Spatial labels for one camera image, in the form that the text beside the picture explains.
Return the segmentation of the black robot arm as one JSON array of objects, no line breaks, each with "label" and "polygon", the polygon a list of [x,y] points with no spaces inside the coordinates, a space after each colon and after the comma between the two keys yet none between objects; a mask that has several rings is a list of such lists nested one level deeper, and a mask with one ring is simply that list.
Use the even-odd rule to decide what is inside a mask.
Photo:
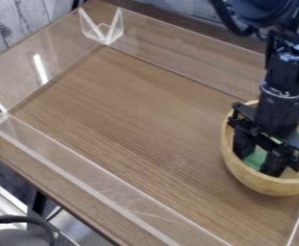
[{"label": "black robot arm", "polygon": [[220,22],[238,36],[266,36],[266,77],[252,107],[232,105],[232,152],[239,159],[266,151],[258,171],[279,177],[299,170],[299,0],[209,0]]}]

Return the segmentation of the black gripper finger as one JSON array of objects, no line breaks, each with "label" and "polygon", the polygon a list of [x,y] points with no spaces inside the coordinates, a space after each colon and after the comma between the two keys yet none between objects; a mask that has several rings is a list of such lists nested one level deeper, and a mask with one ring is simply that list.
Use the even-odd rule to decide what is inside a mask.
[{"label": "black gripper finger", "polygon": [[287,168],[290,156],[291,153],[286,148],[276,147],[267,153],[266,159],[259,168],[259,172],[278,178]]},{"label": "black gripper finger", "polygon": [[243,160],[255,150],[255,143],[250,133],[236,126],[233,129],[232,152],[236,157]]}]

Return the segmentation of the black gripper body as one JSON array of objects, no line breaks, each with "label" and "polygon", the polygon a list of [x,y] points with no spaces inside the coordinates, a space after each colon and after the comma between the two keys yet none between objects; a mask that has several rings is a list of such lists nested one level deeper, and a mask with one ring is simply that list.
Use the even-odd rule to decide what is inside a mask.
[{"label": "black gripper body", "polygon": [[240,126],[250,133],[255,146],[267,153],[276,147],[286,148],[291,153],[287,167],[298,172],[299,91],[291,94],[268,86],[266,82],[260,83],[259,89],[256,107],[236,102],[227,123],[233,129]]}]

